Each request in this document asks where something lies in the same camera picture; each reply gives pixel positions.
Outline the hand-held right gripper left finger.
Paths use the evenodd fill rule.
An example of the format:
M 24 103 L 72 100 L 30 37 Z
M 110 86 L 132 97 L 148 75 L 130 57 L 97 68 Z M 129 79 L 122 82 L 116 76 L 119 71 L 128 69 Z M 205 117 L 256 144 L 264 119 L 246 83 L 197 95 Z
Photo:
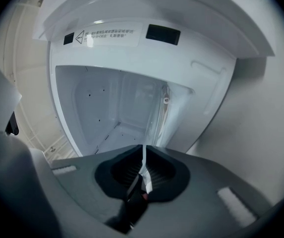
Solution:
M 97 155 L 54 160 L 51 169 L 86 213 L 121 233 L 131 231 L 130 199 L 140 191 L 143 148 L 132 145 Z

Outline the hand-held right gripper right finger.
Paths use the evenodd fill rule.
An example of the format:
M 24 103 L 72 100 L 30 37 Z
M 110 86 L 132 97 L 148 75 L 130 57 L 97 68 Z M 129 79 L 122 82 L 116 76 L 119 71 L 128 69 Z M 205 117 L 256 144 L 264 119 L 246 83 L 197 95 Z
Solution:
M 147 162 L 165 182 L 149 194 L 136 238 L 251 238 L 279 211 L 216 162 L 152 146 Z

